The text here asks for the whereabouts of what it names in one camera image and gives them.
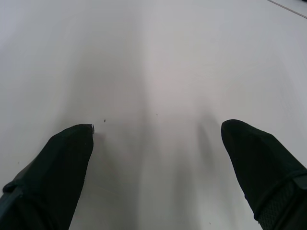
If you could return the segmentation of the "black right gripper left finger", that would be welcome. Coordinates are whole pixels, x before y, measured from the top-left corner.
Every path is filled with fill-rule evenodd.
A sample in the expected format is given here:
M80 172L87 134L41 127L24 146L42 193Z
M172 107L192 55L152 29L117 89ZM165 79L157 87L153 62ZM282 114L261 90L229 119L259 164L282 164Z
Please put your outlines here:
M94 126L71 126L3 187L0 230L69 230L93 152Z

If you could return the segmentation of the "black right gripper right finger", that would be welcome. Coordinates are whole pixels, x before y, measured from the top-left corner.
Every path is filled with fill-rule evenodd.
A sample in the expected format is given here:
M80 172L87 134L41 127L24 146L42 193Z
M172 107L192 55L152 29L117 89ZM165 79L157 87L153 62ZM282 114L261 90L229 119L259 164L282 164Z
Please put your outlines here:
M272 134L243 121L224 121L221 137L262 229L307 230L307 168Z

